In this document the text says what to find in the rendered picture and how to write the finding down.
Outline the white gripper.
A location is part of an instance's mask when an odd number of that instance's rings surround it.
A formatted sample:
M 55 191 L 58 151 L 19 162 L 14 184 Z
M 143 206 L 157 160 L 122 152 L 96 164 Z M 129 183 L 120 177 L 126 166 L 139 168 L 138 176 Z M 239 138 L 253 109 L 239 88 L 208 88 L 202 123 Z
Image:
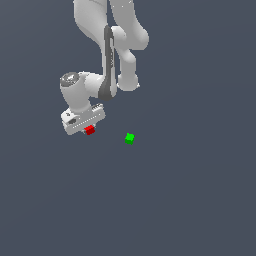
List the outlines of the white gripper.
M 105 118 L 104 106 L 102 103 L 90 106 L 86 111 L 74 114 L 70 109 L 61 114 L 64 130 L 68 135 L 77 132 L 85 133 L 85 128 L 96 124 Z

